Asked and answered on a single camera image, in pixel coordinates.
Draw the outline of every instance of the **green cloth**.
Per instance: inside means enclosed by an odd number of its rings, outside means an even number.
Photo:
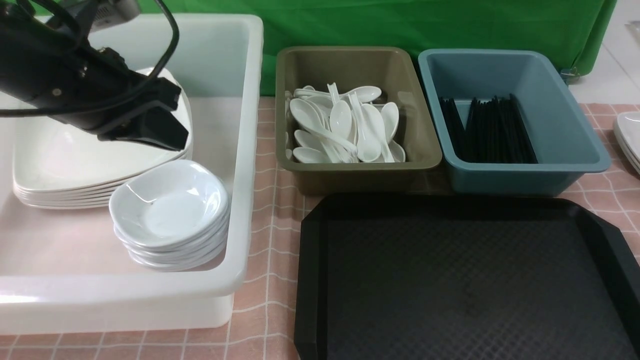
[[[165,0],[175,13],[250,13],[264,22],[262,95],[276,56],[295,45],[525,49],[558,69],[591,71],[615,0]],[[159,12],[141,0],[145,13]]]

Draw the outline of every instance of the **white plate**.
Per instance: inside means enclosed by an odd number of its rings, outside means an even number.
[[[82,204],[87,204],[87,203],[98,203],[98,202],[108,203],[110,198],[111,198],[111,195],[101,196],[101,197],[93,197],[93,198],[90,198],[90,199],[72,199],[72,200],[46,201],[46,200],[33,200],[33,199],[25,199],[25,198],[22,198],[22,197],[18,197],[18,199],[20,201],[22,201],[23,203],[32,204],[32,205],[43,205],[43,206],[75,206],[75,205],[82,205]]]
[[[155,254],[158,256],[162,256],[167,253],[186,254],[198,249],[204,243],[207,243],[212,238],[212,236],[217,236],[217,234],[220,234],[222,231],[228,231],[228,221],[230,214],[229,210],[230,209],[227,209],[227,214],[223,218],[221,218],[219,222],[213,222],[211,226],[209,226],[201,233],[198,233],[191,238],[187,238],[184,241],[180,241],[179,243],[167,245],[164,247],[142,246],[138,241],[128,239],[126,236],[124,236],[119,230],[117,224],[113,224],[113,232],[116,234],[116,237],[120,239],[120,241],[122,241],[125,247],[130,250],[139,250],[150,255]]]
[[[161,73],[175,83],[165,69]],[[173,115],[189,131],[192,123],[184,94]],[[128,179],[181,157],[175,152],[129,142],[101,142],[95,135],[48,117],[16,122],[13,180],[23,190],[57,192]]]
[[[193,155],[193,148],[190,148],[187,153],[180,157],[180,159],[190,160]],[[111,195],[118,186],[126,183],[131,180],[131,178],[127,178],[124,180],[119,180],[114,183],[103,184],[100,186],[94,186],[89,188],[82,188],[76,190],[69,191],[60,191],[60,192],[31,192],[28,190],[24,190],[19,188],[16,183],[13,184],[13,193],[16,197],[26,200],[42,200],[42,201],[52,201],[52,200],[73,200],[73,199],[89,199],[98,196],[106,196]]]
[[[122,244],[127,248],[127,251],[130,254],[136,255],[140,259],[144,259],[153,263],[163,263],[163,264],[184,264],[190,263],[194,259],[197,259],[204,254],[208,254],[211,250],[218,247],[221,243],[223,243],[227,239],[228,229],[224,229],[216,234],[208,234],[207,240],[197,247],[193,249],[187,249],[186,251],[176,250],[169,252],[152,252],[145,251],[140,249],[135,249],[133,247],[128,246],[126,242],[122,242]]]
[[[188,160],[166,163],[116,189],[109,212],[118,230],[147,248],[182,243],[227,214],[224,184]]]
[[[638,159],[640,155],[640,112],[620,113],[615,121],[627,149]]]
[[[225,249],[226,246],[227,246],[227,242],[224,241],[223,243],[218,245],[215,249],[213,249],[210,253],[204,254],[202,257],[200,257],[198,259],[194,259],[190,263],[178,264],[178,265],[167,265],[167,264],[153,263],[151,261],[147,261],[147,260],[141,259],[138,256],[136,256],[135,254],[131,254],[131,253],[129,253],[129,257],[131,257],[131,259],[133,261],[137,262],[138,264],[140,264],[140,265],[142,265],[142,266],[144,266],[146,268],[150,268],[150,269],[153,269],[153,270],[156,270],[156,271],[162,271],[162,272],[178,272],[178,271],[189,270],[189,269],[192,269],[192,268],[195,268],[195,267],[198,267],[200,265],[204,265],[204,264],[210,262],[211,260],[216,258],[216,256],[220,255],[220,253],[222,252],[222,250]]]
[[[30,208],[35,209],[46,209],[46,210],[80,210],[80,209],[95,209],[95,208],[103,208],[108,206],[109,203],[106,202],[104,204],[84,204],[80,206],[45,206],[45,205],[32,205],[32,204],[24,204],[29,206]]]
[[[625,142],[624,136],[621,133],[620,128],[618,127],[617,121],[613,125],[613,134],[615,135],[618,141],[618,145],[620,145],[620,149],[622,149],[622,152],[625,154],[625,156],[631,163],[631,166],[633,166],[636,172],[640,174],[640,161],[633,155],[633,152],[631,151],[631,149],[629,149],[627,143]]]

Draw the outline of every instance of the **textured tray surface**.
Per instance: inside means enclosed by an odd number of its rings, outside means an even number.
[[[637,359],[569,217],[335,220],[326,239],[329,359]]]

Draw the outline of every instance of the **white plastic spoon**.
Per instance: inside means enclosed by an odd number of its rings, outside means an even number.
[[[296,121],[298,121],[302,128],[315,135],[322,136],[324,138],[337,142],[352,155],[358,153],[358,149],[355,145],[337,136],[336,134],[332,133],[322,126],[322,120],[320,120],[317,111],[307,101],[301,99],[293,99],[289,104],[289,109],[291,110],[291,114],[293,115],[293,117],[296,119]]]
[[[329,116],[329,125],[332,133],[348,139],[351,133],[352,122],[353,119],[351,118],[351,108],[349,104],[342,100],[336,102]]]
[[[396,163],[404,163],[406,161],[404,149],[394,140],[391,140],[389,143],[389,150],[391,150],[391,154],[394,156]]]
[[[387,137],[385,135],[385,123],[384,120],[382,120],[380,111],[371,104],[363,104],[362,111],[364,112],[365,119],[369,121],[376,138],[380,142],[382,158],[385,160],[385,163],[395,163],[394,156],[391,155],[391,150],[389,150]]]
[[[331,131],[330,127],[329,127],[329,117],[327,115],[325,115],[322,110],[320,110],[320,108],[318,107],[318,105],[307,101],[307,103],[309,105],[311,105],[311,107],[316,111],[318,117],[320,117],[320,120],[322,122],[322,125],[324,126],[325,129]],[[340,145],[336,144],[335,142],[331,141],[331,140],[327,140],[325,138],[320,138],[318,139],[320,141],[320,144],[322,145],[322,148],[324,149],[324,153],[329,157],[329,159],[331,160],[332,163],[345,163],[347,161],[349,161],[350,156],[347,154],[346,157],[342,157],[339,153],[339,151],[336,149],[336,147],[340,147]]]
[[[340,98],[342,100],[346,100],[349,97],[349,94],[356,94],[360,102],[371,102],[379,98],[380,95],[382,95],[382,90],[377,86],[360,86],[344,94],[340,94]],[[313,95],[330,97],[329,93],[317,91],[317,90],[296,89],[293,92],[294,97],[313,96]]]
[[[296,142],[299,146],[308,147],[309,149],[318,150],[319,152],[324,152],[320,140],[316,136],[311,135],[304,130],[296,130],[293,133],[293,137],[296,138]]]
[[[349,94],[349,102],[353,108],[353,115],[356,119],[356,127],[358,128],[358,159],[365,163],[375,161],[382,152],[380,142],[376,139],[373,131],[367,124],[358,97],[355,94]]]
[[[351,116],[351,130],[349,130],[349,137],[347,138],[349,142],[356,145],[358,143],[358,126],[356,124],[356,120]]]
[[[340,101],[340,93],[338,93],[338,86],[333,84],[327,84],[326,88],[329,89],[329,96],[331,97],[331,103],[336,105]]]
[[[331,99],[325,96],[315,95],[315,96],[307,97],[305,100],[318,105],[318,108],[320,108],[320,110],[322,110],[326,116],[329,116],[329,114],[331,113],[331,108],[333,107],[333,103],[331,102]]]
[[[398,105],[394,102],[386,103],[382,110],[380,110],[380,115],[382,115],[382,120],[385,124],[385,135],[387,137],[387,143],[389,143],[396,135],[398,122],[400,122],[400,111],[398,110]]]
[[[322,152],[315,149],[309,149],[308,147],[297,147],[293,149],[293,156],[304,164],[322,164],[331,162],[331,160],[329,160],[329,158],[327,158]]]
[[[318,113],[318,116],[320,117],[320,121],[322,122],[322,125],[324,126],[325,129],[331,131],[331,126],[329,125],[329,114],[325,114],[322,109],[316,105],[313,102],[310,102],[309,100],[306,100],[309,103],[309,105],[311,105],[311,107],[316,111],[316,113]]]

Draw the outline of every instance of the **spoon handle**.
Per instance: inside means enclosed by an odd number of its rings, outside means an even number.
[[[326,86],[329,89],[329,95],[331,95],[331,102],[335,105],[338,101],[340,101],[340,93],[338,93],[338,86],[333,84],[327,84]]]

